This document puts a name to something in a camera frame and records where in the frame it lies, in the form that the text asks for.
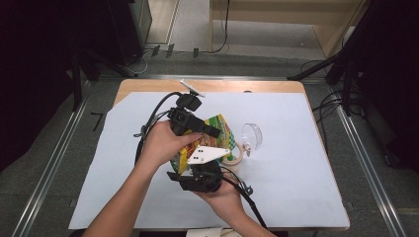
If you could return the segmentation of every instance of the metal rail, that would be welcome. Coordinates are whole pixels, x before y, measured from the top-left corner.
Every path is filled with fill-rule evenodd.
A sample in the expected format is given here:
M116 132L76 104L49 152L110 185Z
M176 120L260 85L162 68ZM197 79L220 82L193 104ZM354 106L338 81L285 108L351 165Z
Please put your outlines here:
M383 184L381 183L381 180L378 177L370 156L364 147L360 135L355 128L352 118L346 116L346 113L342 107L338 108L338 114L346 129L346 132L348 133L349 139L351 140L352 146L354 147L361 168L363 169L367 182L373 192L374 197L376 198L378 208L381 211L382 217L391 236L407 236L397 215L397 212L392 205L391 200L385 191Z
M71 137L77 127L78 122L80 121L84 109L86 108L86 102L90 94L91 84L86 81L84 86L85 97L81 102L79 108L71 114L71 117L65 126L64 131L62 132L53 152L49 158L48 163L46 164L45 169L43 170L42 176L35 187L25 209L19 220L15 231L12 236L28 236L29 231L34 223L35 218L37 217L38 212L41 209L42 203L46 197L46 194L49 190L49 187L52 183L52 180L58 170L59 165L61 164L62 157L67 149L68 144L70 143Z

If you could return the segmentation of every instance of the tripod leg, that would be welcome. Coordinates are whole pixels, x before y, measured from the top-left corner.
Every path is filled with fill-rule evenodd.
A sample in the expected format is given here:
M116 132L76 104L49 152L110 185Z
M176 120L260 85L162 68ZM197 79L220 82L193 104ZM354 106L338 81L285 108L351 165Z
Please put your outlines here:
M108 68L111 68L112 70L118 72L120 75L125 77L131 77L126 71L124 71L122 68L118 67L116 64L106 60L102 56L100 56L98 53L94 52L93 50L86 50L85 51L87 55L92 57L93 59L99 61L100 63L104 64Z
M74 105L73 112L77 110L81 103L81 78L80 78L80 65L78 63L77 52L74 51L72 60L71 60L71 72L73 77L73 95L74 95Z
M332 57L330 57L330 58L328 58L328 59L310 67L310 68L308 68L307 70L305 70L305 71L303 71L299 74L296 74L296 76L287 77L287 80L300 81L300 80L304 79L305 77L307 77L307 76L309 76L309 75L327 67L328 65L334 63L338 58L339 58L339 53L336 53Z
M342 106L346 115L349 117L351 112L349 106L351 104L351 86L352 78L354 77L355 63L349 60L345 66L345 79L343 81L343 95L342 95Z

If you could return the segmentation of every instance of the yellow package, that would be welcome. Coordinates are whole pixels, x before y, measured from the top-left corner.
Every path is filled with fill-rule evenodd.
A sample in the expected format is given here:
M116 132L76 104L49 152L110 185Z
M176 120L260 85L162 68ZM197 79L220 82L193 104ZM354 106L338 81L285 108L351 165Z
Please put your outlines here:
M207 134L203 134L202 137L195 142L182 148L176 157L174 157L170 163L172 164L173 170L178 174L183 174L188 167L187 161L188 158L194 153L195 149L199 146L210 146L218 147L232 150L235 147L234 135L231 129L228 127L227 122L225 121L222 115L218 115L212 118L205 120L205 123L211 126L218 128L221 133L219 137L211 137ZM229 161L233 160L234 157L231 152L219 159L219 162L222 159L227 159Z

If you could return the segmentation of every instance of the white paper sheet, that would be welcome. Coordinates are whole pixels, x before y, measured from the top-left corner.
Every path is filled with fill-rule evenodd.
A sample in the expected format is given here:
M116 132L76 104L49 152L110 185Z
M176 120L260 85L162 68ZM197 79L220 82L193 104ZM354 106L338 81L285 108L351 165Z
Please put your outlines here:
M133 167L139 133L167 93L131 93L107 115L94 160L71 219L86 228ZM177 97L160 111L175 106ZM207 93L195 116L222 114L240 142L246 122L260 126L263 143L245 157L238 175L252 186L251 198L269 227L348 228L349 219L302 93ZM163 165L154 176L135 228L228 227L201 199L181 189ZM243 200L247 213L252 210Z

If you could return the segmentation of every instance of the wire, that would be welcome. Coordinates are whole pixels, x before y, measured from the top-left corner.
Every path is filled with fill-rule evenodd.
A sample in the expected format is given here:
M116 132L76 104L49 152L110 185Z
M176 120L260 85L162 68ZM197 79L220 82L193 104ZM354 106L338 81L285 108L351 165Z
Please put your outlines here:
M227 34L227 32L225 31L225 29L224 29L224 25L222 24L222 22L223 22L223 20L221 20L221 29L222 29L222 32L224 33L224 35L226 35L226 34ZM229 44L227 44L227 50L226 50L224 53L227 53L229 50L230 50L230 45L229 45Z
M333 103L336 103L336 102L340 102L340 101L342 101L342 99L334 99L334 100L331 100L331 101L329 101L329 102L327 102L327 103L323 104L322 106L315 107L315 108L313 108L313 109L311 109L311 110L312 110L313 112L315 112L315 111L317 111L318 109L320 109L320 107L328 106L328 105L330 105L330 104L333 104Z
M138 160L139 155L141 154L142 146L144 144L145 139L147 138L148 132L151 130L152 126L154 125L152 123L153 123L153 119L155 118L155 115L156 115L157 111L160 109L161 105L163 105L163 103L169 97L175 96L175 95L177 95L179 97L182 96L182 94L180 92L172 92L172 93L169 93L168 95L166 95L163 99L161 99L161 101L159 102L159 104L154 109L153 113L151 113L151 116L148 119L148 122L141 128L141 139L139 140L138 146L136 148L135 163Z
M134 74L134 76L137 76L137 74L141 74L141 73L144 73L146 70L147 70L147 68L148 68L148 64L147 64L147 61L145 60L145 55L147 54L147 53L149 53L149 52L151 52L151 51L146 51L143 55L142 55L142 60L144 61L144 63L145 63L145 67L141 70L141 71L133 71L133 70L131 70L131 69L129 69L128 67L124 67L126 70L128 70L128 71L130 71L131 73L133 73Z
M163 118L165 115L169 114L170 111L165 111L163 113L160 113L159 115L155 116L157 117L156 119L154 119L154 123L150 126L149 131L156 125L156 123Z
M322 113L321 118L320 118L320 119L318 119L318 120L316 121L316 123L319 123L321 120L324 120L324 119L326 119L328 116L332 115L332 114L336 111L336 109L338 109L338 107L339 107L340 105L342 105L342 103L335 103L335 104L331 104L331 105L329 105L329 108L328 108L326 111L324 111L324 112Z
M244 190L244 187L243 187L243 184L241 183L240 178L238 178L238 176L234 172L232 172L230 169L227 169L226 167L223 167L223 166L220 166L220 167L224 170L227 170L228 172L226 172L226 173L229 173L229 174L233 175L234 178L237 180L237 182L240 184L240 188L242 190Z
M266 226L266 223L265 223L265 221L263 220L263 218L262 218L262 215L260 214L260 212L259 212L259 210L258 210L258 208L256 207L256 203L255 203L255 201L253 201L252 200L252 198L250 198L250 196L248 196L247 194L246 194L246 192L244 191L244 190L242 190L241 188L240 188L240 186L238 186L237 184L235 184L234 182L232 182L231 180L229 180L229 179L227 179L227 178L225 178L225 177L223 177L223 176L220 176L220 175L216 175L216 174L213 174L213 173L211 173L211 172L199 172L198 173L198 175L203 175L203 176L213 176L213 177L216 177L216 178L219 178L219 179L222 179L222 180L224 180L224 181L226 181L226 182L228 182L229 184L231 184L232 186L234 186L234 188L244 197L244 199L249 203L249 205L250 205L250 208L253 210L253 212L255 213L255 215L256 215L256 217L258 218L258 220L259 220L259 223L262 225L262 227L264 227L265 229L268 229L268 227Z
M230 9L230 0L227 1L227 12L225 13L224 43L222 44L222 46L219 49L217 49L216 51L212 51L211 53L220 52L225 47L225 44L227 43L227 38L228 38L227 27L228 27L228 12L229 12L229 9Z
M326 129L324 128L324 122L323 122L323 113L321 112L321 109L323 108L323 106L325 105L325 102L327 100L327 98L335 95L336 93L341 93L342 91L334 91L332 93L330 93L329 95L327 95L320 103L320 106L318 107L318 111L319 111L319 121L320 121L320 128L323 134L323 144L324 144L324 149L326 151L326 154L329 155L329 147L328 147L328 143L327 143L327 133L326 133Z

